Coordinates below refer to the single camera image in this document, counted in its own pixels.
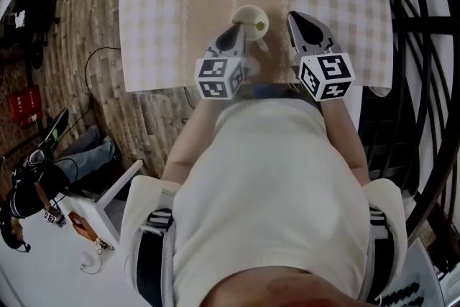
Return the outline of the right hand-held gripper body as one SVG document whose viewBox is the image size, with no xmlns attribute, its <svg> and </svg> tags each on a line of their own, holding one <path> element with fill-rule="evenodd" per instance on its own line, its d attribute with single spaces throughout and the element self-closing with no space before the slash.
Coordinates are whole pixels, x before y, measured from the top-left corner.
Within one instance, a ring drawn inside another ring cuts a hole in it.
<svg viewBox="0 0 460 307">
<path fill-rule="evenodd" d="M 317 102 L 343 98 L 355 81 L 355 73 L 349 54 L 332 31 L 299 11 L 288 12 L 287 28 L 301 85 Z"/>
</svg>

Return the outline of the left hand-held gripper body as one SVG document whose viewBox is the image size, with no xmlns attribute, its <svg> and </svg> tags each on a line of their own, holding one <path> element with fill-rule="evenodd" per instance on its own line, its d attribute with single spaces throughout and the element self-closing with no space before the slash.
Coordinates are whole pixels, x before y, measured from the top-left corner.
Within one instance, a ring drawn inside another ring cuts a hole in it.
<svg viewBox="0 0 460 307">
<path fill-rule="evenodd" d="M 247 79 L 246 32 L 233 23 L 216 35 L 196 60 L 195 84 L 203 99 L 232 100 Z"/>
</svg>

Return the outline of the person's left hand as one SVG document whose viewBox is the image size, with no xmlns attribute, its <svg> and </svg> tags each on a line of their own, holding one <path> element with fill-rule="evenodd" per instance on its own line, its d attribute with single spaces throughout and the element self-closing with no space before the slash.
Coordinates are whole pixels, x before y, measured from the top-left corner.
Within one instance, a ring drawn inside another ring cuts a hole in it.
<svg viewBox="0 0 460 307">
<path fill-rule="evenodd" d="M 245 58 L 244 68 L 245 68 L 245 71 L 246 71 L 246 77 L 247 78 L 255 77 L 256 75 L 259 74 L 260 69 L 261 69 L 259 61 L 256 60 L 253 57 L 246 57 Z"/>
</svg>

